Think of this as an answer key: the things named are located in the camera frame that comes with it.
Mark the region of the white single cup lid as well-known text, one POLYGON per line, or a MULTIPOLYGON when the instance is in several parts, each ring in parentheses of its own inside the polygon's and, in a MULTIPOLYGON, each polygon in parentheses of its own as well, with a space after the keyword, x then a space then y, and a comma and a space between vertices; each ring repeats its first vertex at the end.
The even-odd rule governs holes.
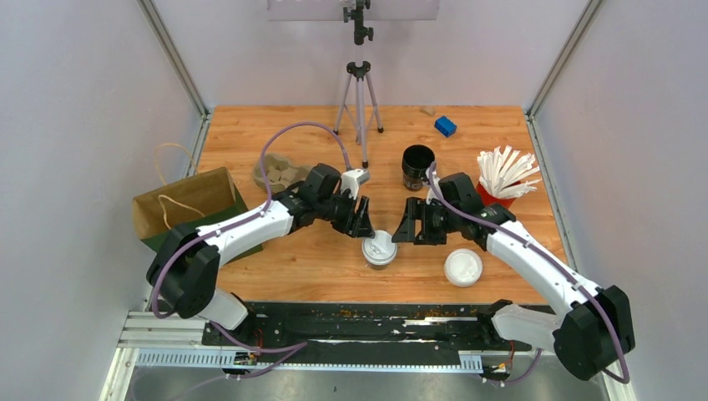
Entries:
POLYGON ((397 244, 392 242, 392 235, 384 230, 375 230, 374 238, 362 242, 362 254, 367 262, 390 261, 397 256, 397 244))

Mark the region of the brown coffee cup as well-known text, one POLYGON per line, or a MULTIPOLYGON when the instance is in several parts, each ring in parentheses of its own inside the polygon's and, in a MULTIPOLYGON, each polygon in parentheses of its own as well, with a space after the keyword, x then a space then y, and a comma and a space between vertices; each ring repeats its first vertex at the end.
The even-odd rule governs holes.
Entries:
POLYGON ((367 267, 369 267, 375 271, 381 271, 381 270, 387 269, 390 266, 390 264, 391 264, 390 261, 378 261, 376 263, 369 261, 367 263, 367 267))

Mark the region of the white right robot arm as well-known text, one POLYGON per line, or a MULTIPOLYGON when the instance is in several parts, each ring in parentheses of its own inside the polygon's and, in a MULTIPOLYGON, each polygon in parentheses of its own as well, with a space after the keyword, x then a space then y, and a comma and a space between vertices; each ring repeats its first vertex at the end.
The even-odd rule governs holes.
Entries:
POLYGON ((458 232, 512 267, 553 310, 539 312, 507 300, 494 303, 476 327, 484 347, 499 348, 508 340, 527 343, 553 351, 578 379, 605 373, 629 383, 626 355, 635 348, 635 334, 623 290, 601 287, 570 269, 504 206, 484 206, 467 174, 441 179, 429 169, 424 183, 427 198, 407 198, 393 242, 444 245, 448 234, 458 232))

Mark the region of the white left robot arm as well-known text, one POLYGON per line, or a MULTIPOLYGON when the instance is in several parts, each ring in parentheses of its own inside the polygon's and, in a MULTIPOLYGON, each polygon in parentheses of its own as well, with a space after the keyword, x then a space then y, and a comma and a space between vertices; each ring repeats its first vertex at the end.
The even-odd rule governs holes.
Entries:
POLYGON ((359 193, 369 178, 365 169, 341 173, 320 163, 304 180, 251 211, 207 226, 178 225, 168 232, 146 279, 172 312, 183 319, 202 317, 216 323, 231 342, 245 345, 255 336, 255 322, 236 295, 216 286, 219 270, 262 243, 316 220, 329 222, 351 238, 373 238, 369 199, 359 193))

